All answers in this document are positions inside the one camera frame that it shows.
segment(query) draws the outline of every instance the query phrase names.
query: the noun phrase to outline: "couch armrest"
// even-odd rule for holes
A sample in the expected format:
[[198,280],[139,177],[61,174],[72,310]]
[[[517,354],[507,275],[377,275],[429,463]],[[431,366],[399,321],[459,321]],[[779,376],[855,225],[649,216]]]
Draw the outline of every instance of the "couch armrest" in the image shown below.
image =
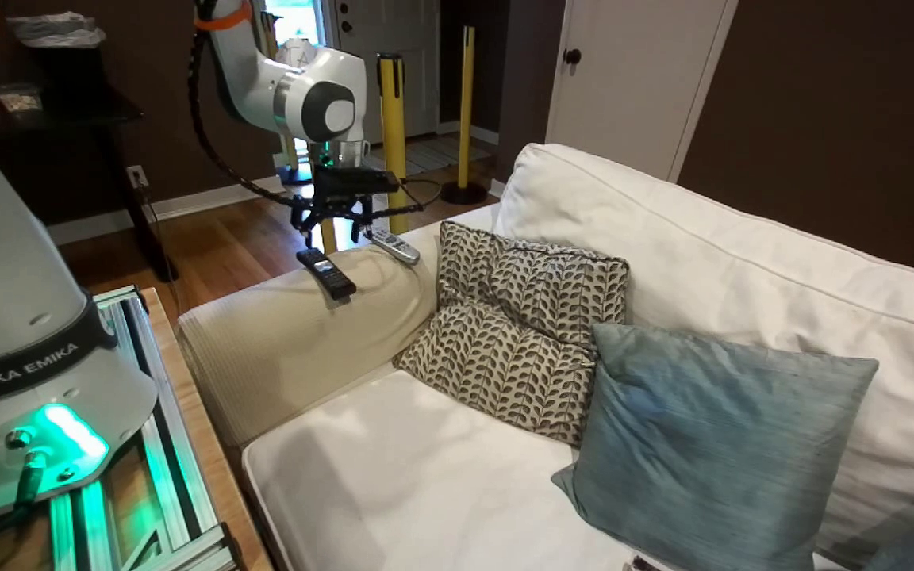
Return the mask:
[[334,255],[360,287],[334,305],[309,271],[195,308],[180,346],[225,447],[295,418],[371,376],[434,310],[437,225],[407,235],[424,252],[415,271],[377,248]]

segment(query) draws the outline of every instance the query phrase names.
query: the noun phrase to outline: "patterned pillow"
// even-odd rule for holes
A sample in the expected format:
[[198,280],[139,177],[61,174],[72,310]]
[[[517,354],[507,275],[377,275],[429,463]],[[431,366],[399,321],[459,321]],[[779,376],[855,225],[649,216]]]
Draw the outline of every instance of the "patterned pillow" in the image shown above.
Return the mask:
[[581,444],[591,324],[625,321],[625,288],[619,258],[442,223],[437,315],[399,367],[502,421]]

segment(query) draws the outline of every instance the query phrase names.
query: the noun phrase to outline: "green light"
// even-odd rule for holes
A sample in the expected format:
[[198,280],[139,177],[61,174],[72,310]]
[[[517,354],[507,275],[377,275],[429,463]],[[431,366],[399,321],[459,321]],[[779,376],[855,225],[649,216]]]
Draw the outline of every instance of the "green light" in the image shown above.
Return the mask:
[[100,463],[108,454],[108,444],[66,407],[45,407],[45,418],[64,430],[86,460]]

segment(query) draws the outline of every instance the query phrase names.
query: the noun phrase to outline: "door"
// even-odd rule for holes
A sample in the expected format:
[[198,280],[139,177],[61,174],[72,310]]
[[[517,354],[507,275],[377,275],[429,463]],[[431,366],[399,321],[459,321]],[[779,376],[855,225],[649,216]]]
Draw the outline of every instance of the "door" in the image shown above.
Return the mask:
[[437,124],[437,0],[323,0],[326,42],[367,58],[367,135],[382,139],[377,54],[402,54],[407,135],[434,132]]
[[741,0],[570,0],[546,139],[675,181]]

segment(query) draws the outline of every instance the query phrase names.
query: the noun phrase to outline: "couch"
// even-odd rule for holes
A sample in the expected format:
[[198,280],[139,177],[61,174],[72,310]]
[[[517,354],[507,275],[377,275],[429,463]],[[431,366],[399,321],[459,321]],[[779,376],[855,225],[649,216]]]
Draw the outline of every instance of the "couch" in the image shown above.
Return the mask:
[[[528,147],[502,202],[462,223],[625,258],[637,324],[877,360],[818,548],[855,561],[914,526],[914,271],[570,147]],[[407,238],[424,252],[415,271],[374,248],[338,255],[360,287],[351,305],[330,305],[299,271],[180,317],[208,410],[241,454],[279,561],[625,568],[635,548],[589,526],[550,482],[574,460],[570,444],[390,366],[434,310],[437,228]]]

